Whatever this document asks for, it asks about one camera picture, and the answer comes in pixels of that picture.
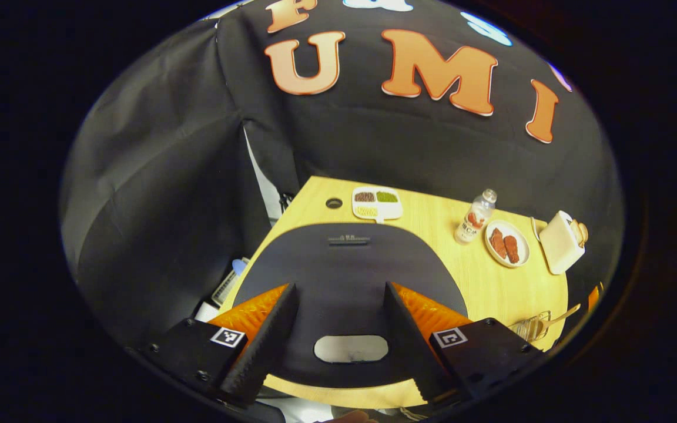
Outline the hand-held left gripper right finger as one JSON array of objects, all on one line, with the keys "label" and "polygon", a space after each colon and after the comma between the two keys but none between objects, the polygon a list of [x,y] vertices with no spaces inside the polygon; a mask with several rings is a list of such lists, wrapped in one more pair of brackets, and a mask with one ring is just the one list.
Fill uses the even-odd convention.
[{"label": "hand-held left gripper right finger", "polygon": [[494,318],[472,321],[408,287],[387,282],[391,347],[425,402],[475,401],[542,361],[542,351]]}]

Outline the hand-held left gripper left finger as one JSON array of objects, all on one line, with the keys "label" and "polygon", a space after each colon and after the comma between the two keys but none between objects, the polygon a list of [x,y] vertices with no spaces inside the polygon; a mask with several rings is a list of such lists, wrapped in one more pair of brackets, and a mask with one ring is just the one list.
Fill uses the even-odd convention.
[{"label": "hand-held left gripper left finger", "polygon": [[139,354],[207,399],[247,407],[284,357],[298,309],[296,285],[284,284],[208,322],[180,321],[140,344]]}]

